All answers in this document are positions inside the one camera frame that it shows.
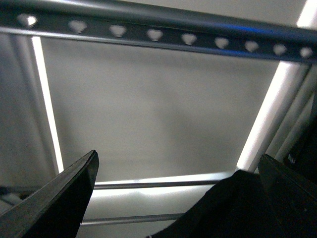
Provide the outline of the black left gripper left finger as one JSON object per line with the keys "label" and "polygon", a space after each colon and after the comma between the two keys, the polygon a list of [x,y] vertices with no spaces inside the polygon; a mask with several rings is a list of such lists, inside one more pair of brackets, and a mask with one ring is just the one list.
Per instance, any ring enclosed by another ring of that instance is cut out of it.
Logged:
{"label": "black left gripper left finger", "polygon": [[74,238],[94,190],[99,168],[88,152],[49,183],[0,216],[2,238]]}

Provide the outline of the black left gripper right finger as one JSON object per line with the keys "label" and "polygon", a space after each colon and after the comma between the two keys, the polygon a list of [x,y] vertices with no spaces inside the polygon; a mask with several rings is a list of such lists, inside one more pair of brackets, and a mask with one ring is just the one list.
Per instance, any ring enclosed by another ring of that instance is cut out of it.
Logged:
{"label": "black left gripper right finger", "polygon": [[258,163],[261,182],[288,238],[317,236],[317,185],[264,154]]}

